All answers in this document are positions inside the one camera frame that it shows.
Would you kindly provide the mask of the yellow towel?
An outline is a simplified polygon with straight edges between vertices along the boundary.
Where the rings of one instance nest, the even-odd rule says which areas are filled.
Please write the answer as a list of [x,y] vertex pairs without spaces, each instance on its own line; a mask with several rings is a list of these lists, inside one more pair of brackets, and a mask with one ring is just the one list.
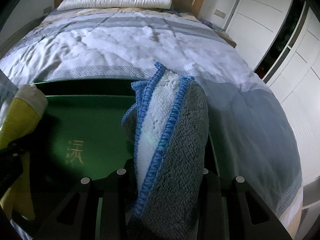
[[[46,96],[35,84],[23,85],[14,96],[1,129],[1,149],[16,139],[33,132],[48,104]],[[1,198],[1,208],[8,220],[18,212],[27,219],[35,219],[30,193],[30,154],[22,157],[22,174],[7,189]]]

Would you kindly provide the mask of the grey blue-edged cloth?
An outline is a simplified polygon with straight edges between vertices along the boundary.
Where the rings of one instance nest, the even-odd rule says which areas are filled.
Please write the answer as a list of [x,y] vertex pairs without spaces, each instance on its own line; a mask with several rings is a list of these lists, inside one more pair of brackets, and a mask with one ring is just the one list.
[[134,143],[137,200],[132,239],[192,239],[209,133],[208,104],[192,76],[156,63],[132,83],[136,101],[121,125]]

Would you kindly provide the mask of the striped blue beige duvet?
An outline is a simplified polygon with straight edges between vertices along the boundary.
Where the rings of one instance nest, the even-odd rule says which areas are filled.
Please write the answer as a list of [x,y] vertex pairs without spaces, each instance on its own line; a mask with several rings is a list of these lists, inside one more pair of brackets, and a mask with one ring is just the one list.
[[279,101],[237,51],[190,15],[144,9],[52,11],[1,59],[17,87],[84,78],[149,79],[160,62],[193,76],[209,104],[222,177],[243,176],[294,233],[302,169]]

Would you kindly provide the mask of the dark green tray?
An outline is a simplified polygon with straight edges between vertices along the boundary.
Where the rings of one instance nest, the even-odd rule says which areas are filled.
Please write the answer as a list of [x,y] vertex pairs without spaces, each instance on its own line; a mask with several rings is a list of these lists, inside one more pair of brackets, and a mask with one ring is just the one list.
[[96,180],[133,160],[133,142],[120,125],[135,100],[128,80],[57,81],[40,88],[49,101],[44,116],[60,120],[54,147],[61,169]]

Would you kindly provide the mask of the wooden nightstand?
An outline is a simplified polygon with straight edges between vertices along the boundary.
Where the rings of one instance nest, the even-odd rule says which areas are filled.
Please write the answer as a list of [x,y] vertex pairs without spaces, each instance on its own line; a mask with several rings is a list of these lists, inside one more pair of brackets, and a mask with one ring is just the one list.
[[216,33],[216,35],[226,41],[230,46],[236,48],[236,42],[221,28],[215,28],[213,29],[213,31]]

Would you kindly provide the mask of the white wardrobe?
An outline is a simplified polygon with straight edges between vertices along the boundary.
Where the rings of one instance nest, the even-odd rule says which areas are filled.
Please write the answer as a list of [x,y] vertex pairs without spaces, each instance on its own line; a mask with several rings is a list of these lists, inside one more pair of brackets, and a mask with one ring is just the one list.
[[272,90],[295,133],[305,183],[319,177],[319,20],[304,0],[239,0],[236,50]]

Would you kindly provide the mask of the wall socket plate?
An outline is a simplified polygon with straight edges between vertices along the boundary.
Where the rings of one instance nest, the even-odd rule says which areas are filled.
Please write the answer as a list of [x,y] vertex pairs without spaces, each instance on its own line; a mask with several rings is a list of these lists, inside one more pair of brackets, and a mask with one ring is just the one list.
[[215,10],[214,14],[215,14],[216,16],[219,16],[220,18],[225,18],[225,16],[226,16],[226,14],[225,14],[224,12],[219,11],[219,10],[217,10],[217,9]]

